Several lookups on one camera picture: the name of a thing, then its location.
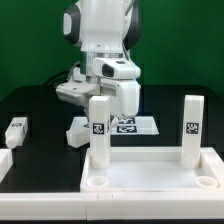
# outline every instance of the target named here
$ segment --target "white post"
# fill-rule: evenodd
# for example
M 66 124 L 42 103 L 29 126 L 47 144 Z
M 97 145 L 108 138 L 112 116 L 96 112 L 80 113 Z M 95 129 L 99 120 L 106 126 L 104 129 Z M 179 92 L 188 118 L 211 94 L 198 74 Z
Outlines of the white post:
M 93 96 L 89 101 L 91 164 L 95 169 L 110 165 L 110 98 Z
M 187 169 L 196 169 L 200 163 L 203 111 L 203 96 L 185 97 L 181 165 Z

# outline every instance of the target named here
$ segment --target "white platform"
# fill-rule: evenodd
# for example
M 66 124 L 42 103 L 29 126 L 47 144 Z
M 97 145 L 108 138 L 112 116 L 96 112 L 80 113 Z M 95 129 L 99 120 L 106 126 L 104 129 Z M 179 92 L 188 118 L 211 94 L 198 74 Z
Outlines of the white platform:
M 74 117 L 70 130 L 66 132 L 68 145 L 78 148 L 90 142 L 89 123 L 86 117 Z M 158 135 L 153 117 L 119 119 L 111 129 L 111 135 Z
M 224 164 L 212 148 L 201 149 L 200 166 L 185 169 L 181 166 L 181 147 L 111 148 L 108 169 L 91 167 L 90 150 L 81 181 L 82 192 L 186 192 L 203 191 L 196 184 L 201 176 L 214 178 L 224 190 Z
M 224 164 L 212 148 L 201 149 L 195 171 L 180 166 L 181 148 L 111 151 L 104 171 L 92 170 L 87 153 L 81 193 L 0 194 L 0 220 L 224 219 Z M 199 188 L 201 175 L 218 187 Z M 89 187 L 95 176 L 108 184 Z

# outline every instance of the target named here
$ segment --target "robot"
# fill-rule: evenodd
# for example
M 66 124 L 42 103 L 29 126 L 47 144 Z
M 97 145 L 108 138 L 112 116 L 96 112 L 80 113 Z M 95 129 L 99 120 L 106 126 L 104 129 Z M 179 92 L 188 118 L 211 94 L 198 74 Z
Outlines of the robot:
M 80 62 L 59 85 L 59 99 L 84 107 L 92 96 L 110 96 L 111 116 L 134 117 L 139 108 L 140 68 L 129 50 L 141 36 L 138 0 L 80 0 L 64 13 L 65 38 L 81 48 Z

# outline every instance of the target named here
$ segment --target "table surface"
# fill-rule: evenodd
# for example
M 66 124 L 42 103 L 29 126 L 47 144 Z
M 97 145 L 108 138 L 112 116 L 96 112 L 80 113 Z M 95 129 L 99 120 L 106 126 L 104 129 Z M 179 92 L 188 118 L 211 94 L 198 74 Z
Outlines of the table surface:
M 202 86 L 144 86 L 139 115 L 153 116 L 160 134 L 112 136 L 112 146 L 181 146 L 185 95 L 205 96 L 201 145 L 213 147 L 222 157 L 224 101 Z M 4 133 L 13 117 L 28 117 L 29 130 L 23 146 L 13 150 L 13 167 L 0 184 L 0 193 L 79 192 L 89 144 L 79 149 L 68 146 L 66 131 L 80 115 L 81 107 L 58 100 L 49 87 L 21 87 L 2 100 L 0 148 L 6 147 Z

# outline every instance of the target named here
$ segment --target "green background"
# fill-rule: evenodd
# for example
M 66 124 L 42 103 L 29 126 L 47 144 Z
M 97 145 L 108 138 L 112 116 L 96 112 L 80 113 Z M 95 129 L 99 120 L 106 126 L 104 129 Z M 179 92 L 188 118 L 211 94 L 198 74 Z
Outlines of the green background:
M 72 2 L 0 0 L 0 100 L 79 60 L 79 49 L 62 35 Z M 203 85 L 224 98 L 224 0 L 139 2 L 143 33 L 131 55 L 141 84 Z

